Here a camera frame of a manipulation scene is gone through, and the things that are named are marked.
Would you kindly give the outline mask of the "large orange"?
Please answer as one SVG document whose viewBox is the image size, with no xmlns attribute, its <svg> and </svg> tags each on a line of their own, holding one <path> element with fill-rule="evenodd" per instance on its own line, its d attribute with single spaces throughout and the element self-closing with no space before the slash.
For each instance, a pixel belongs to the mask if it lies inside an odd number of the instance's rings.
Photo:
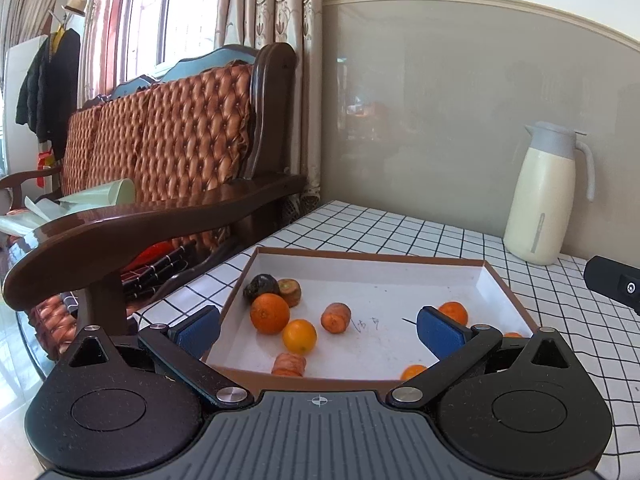
<svg viewBox="0 0 640 480">
<path fill-rule="evenodd" d="M 467 326 L 469 323 L 469 313 L 459 301 L 447 301 L 439 306 L 438 310 L 460 325 Z"/>
</svg>

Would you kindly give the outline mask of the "small orange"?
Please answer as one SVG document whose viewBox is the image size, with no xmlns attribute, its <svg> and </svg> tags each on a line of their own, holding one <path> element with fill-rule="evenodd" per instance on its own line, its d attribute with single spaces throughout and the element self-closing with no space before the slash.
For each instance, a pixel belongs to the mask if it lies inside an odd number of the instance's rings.
<svg viewBox="0 0 640 480">
<path fill-rule="evenodd" d="M 306 356 L 317 343 L 317 332 L 311 322 L 298 318 L 282 330 L 282 341 L 288 352 Z"/>
<path fill-rule="evenodd" d="M 400 380 L 402 382 L 408 382 L 408 380 L 415 378 L 416 376 L 420 375 L 426 370 L 427 370 L 427 367 L 425 365 L 411 364 L 408 367 L 406 367 L 404 371 L 401 373 Z"/>
</svg>

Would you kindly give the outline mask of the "large orange tangerine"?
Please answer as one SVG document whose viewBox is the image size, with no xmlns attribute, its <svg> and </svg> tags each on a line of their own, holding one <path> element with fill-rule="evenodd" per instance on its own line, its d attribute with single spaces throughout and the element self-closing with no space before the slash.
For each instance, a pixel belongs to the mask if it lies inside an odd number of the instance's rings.
<svg viewBox="0 0 640 480">
<path fill-rule="evenodd" d="M 279 295 L 266 292 L 250 305 L 250 322 L 263 335 L 277 335 L 290 322 L 290 307 Z"/>
</svg>

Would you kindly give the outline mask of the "dark mangosteen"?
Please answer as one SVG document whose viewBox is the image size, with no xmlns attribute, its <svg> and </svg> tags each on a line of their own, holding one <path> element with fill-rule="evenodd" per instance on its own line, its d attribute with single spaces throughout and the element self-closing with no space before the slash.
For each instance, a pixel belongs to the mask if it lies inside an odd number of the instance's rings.
<svg viewBox="0 0 640 480">
<path fill-rule="evenodd" d="M 243 289 L 243 297 L 248 304 L 263 294 L 280 295 L 278 281 L 270 274 L 257 274 Z"/>
</svg>

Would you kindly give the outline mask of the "carrot chunk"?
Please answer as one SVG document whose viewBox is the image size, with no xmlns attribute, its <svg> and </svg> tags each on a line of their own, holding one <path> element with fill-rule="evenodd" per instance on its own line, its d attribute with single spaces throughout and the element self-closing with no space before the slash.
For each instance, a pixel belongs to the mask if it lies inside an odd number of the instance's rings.
<svg viewBox="0 0 640 480">
<path fill-rule="evenodd" d="M 322 327 L 331 334 L 344 333 L 351 320 L 352 310 L 341 302 L 329 304 L 320 318 Z"/>
<path fill-rule="evenodd" d="M 273 362 L 271 374 L 277 376 L 303 377 L 306 370 L 306 358 L 299 354 L 282 352 Z"/>
<path fill-rule="evenodd" d="M 284 299 L 290 308 L 299 305 L 302 299 L 302 288 L 299 282 L 292 278 L 282 278 L 278 281 L 279 295 Z"/>
</svg>

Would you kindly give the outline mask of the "white black grid tablecloth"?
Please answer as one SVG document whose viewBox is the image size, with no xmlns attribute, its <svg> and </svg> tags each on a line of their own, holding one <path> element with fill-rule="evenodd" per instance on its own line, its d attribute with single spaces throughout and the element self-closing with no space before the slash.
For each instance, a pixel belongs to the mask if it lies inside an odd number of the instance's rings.
<svg viewBox="0 0 640 480">
<path fill-rule="evenodd" d="M 425 306 L 457 301 L 470 324 L 523 337 L 556 330 L 575 352 L 612 413 L 613 431 L 598 471 L 608 479 L 639 474 L 639 318 L 591 290 L 585 261 L 562 255 L 548 266 L 506 251 L 492 235 L 342 202 L 312 214 L 204 272 L 134 316 L 141 326 L 176 325 L 207 306 L 221 310 L 220 338 L 205 361 L 254 391 L 271 387 L 279 336 L 257 333 L 242 291 L 267 273 L 292 278 L 302 299 L 292 315 L 318 324 L 329 304 L 346 304 L 345 333 L 318 330 L 295 389 L 387 389 L 411 365 L 433 366 L 416 317 Z"/>
</svg>

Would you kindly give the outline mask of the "red cloth on sofa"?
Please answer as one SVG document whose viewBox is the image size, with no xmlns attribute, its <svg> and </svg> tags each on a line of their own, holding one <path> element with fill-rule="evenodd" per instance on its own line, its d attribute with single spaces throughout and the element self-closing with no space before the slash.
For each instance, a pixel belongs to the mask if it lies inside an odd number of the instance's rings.
<svg viewBox="0 0 640 480">
<path fill-rule="evenodd" d="M 137 268 L 141 268 L 142 266 L 148 266 L 149 264 L 157 262 L 160 258 L 169 255 L 174 249 L 174 244 L 171 242 L 156 243 L 146 248 L 143 252 L 140 252 L 134 260 L 124 266 L 122 268 L 122 273 L 130 272 Z"/>
</svg>

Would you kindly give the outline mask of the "cream thermos jug grey lid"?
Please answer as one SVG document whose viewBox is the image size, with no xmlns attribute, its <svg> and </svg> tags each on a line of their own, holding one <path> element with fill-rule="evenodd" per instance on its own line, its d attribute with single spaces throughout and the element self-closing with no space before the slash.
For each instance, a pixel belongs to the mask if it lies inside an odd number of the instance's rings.
<svg viewBox="0 0 640 480">
<path fill-rule="evenodd" d="M 534 122 L 526 126 L 530 143 L 514 190 L 503 243 L 515 257 L 550 266 L 559 257 L 570 222 L 576 188 L 575 155 L 586 163 L 586 199 L 596 195 L 596 167 L 583 134 Z"/>
</svg>

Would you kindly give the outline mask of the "brown cardboard box tray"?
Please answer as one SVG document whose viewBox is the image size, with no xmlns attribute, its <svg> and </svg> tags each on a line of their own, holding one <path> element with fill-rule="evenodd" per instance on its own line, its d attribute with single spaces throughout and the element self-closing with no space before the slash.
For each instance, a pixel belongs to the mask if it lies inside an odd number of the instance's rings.
<svg viewBox="0 0 640 480">
<path fill-rule="evenodd" d="M 352 310 L 345 333 L 331 335 L 318 328 L 303 377 L 271 374 L 274 360 L 285 350 L 282 338 L 257 333 L 250 322 L 243 289 L 262 273 L 299 282 L 302 299 L 292 309 L 292 318 L 319 325 L 329 304 L 341 302 Z M 221 312 L 220 335 L 206 363 L 253 394 L 264 390 L 385 394 L 398 386 L 407 366 L 436 363 L 416 333 L 416 317 L 421 308 L 446 301 L 461 302 L 470 324 L 488 324 L 524 337 L 538 328 L 483 260 L 258 247 Z"/>
</svg>

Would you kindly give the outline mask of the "pale green rolled paper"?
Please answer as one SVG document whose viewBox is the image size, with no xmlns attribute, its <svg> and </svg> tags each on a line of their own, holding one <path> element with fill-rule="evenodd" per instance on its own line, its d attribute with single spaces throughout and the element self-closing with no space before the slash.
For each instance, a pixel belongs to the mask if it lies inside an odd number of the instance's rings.
<svg viewBox="0 0 640 480">
<path fill-rule="evenodd" d="M 86 188 L 85 190 L 65 195 L 60 199 L 63 204 L 107 207 L 129 205 L 136 200 L 136 187 L 130 179 L 116 180 Z"/>
</svg>

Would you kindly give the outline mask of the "wooden sofa orange tufted cushion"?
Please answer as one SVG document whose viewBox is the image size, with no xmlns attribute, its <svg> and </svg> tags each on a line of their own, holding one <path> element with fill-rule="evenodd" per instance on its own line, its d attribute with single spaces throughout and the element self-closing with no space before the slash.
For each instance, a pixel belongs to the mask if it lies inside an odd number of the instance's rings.
<svg viewBox="0 0 640 480">
<path fill-rule="evenodd" d="M 235 255 L 278 226 L 295 176 L 245 170 L 253 139 L 250 83 L 257 53 L 227 46 L 206 70 L 180 62 L 166 79 L 93 100 L 72 115 L 58 189 L 22 193 L 28 172 L 4 177 L 12 195 L 1 218 L 1 295 L 24 312 L 40 348 L 57 361 L 90 323 L 116 336 L 132 315 Z M 97 207 L 60 199 L 130 179 L 136 200 Z M 159 243 L 175 249 L 122 273 Z"/>
</svg>

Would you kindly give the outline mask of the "black jacket on rack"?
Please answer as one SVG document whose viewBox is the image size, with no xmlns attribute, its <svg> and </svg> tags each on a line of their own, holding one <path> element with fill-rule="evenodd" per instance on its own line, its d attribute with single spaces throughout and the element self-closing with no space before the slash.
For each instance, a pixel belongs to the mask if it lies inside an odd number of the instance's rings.
<svg viewBox="0 0 640 480">
<path fill-rule="evenodd" d="M 80 36 L 63 32 L 52 52 L 54 35 L 37 51 L 21 85 L 15 111 L 17 125 L 28 125 L 38 142 L 50 142 L 56 160 L 65 155 L 67 125 L 77 106 Z"/>
</svg>

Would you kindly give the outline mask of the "beige embroidered curtain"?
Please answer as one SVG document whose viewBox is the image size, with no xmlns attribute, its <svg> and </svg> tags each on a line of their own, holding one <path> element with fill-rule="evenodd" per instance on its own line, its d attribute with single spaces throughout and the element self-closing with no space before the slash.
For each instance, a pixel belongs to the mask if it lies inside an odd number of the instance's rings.
<svg viewBox="0 0 640 480">
<path fill-rule="evenodd" d="M 308 214 L 320 203 L 322 0 L 218 0 L 215 44 L 257 53 L 247 174 L 297 177 L 288 209 Z"/>
</svg>

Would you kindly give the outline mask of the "straw hat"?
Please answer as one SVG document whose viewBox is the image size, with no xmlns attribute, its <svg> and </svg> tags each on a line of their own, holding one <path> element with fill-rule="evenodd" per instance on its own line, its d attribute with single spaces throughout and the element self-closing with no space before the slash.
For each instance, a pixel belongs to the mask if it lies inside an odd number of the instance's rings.
<svg viewBox="0 0 640 480">
<path fill-rule="evenodd" d="M 70 14 L 85 16 L 86 7 L 87 0 L 68 0 L 67 3 L 64 4 L 63 9 Z"/>
</svg>

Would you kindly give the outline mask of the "window with red frame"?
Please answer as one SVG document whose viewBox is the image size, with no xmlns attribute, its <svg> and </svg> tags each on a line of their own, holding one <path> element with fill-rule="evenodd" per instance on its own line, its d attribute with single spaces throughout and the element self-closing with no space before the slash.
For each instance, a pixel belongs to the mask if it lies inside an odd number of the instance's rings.
<svg viewBox="0 0 640 480">
<path fill-rule="evenodd" d="M 78 101 L 214 50 L 218 0 L 88 0 Z"/>
</svg>

